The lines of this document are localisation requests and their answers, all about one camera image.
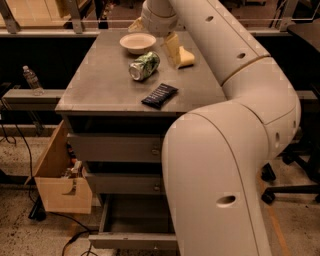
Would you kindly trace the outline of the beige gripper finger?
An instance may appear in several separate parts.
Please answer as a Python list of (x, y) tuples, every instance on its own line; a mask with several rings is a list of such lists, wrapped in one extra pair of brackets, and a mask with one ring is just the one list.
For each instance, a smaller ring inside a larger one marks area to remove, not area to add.
[(130, 33), (141, 32), (144, 29), (144, 25), (142, 23), (142, 18), (137, 18), (129, 27), (128, 31)]
[(180, 43), (179, 37), (175, 32), (170, 33), (164, 38), (163, 47), (171, 64), (175, 68), (180, 67)]

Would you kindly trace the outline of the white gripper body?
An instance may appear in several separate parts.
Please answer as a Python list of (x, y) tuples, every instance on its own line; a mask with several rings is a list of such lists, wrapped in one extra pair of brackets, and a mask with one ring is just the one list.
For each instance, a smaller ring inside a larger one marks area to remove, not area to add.
[(144, 4), (142, 24), (156, 37), (166, 37), (178, 23), (178, 16), (170, 4)]

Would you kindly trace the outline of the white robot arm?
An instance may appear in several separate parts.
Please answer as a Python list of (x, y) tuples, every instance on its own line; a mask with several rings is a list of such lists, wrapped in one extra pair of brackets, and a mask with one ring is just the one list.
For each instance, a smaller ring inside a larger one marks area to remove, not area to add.
[(272, 256), (256, 173), (292, 141), (301, 107), (267, 50), (219, 0), (145, 0), (141, 26), (185, 25), (226, 97), (177, 119), (162, 147), (181, 256)]

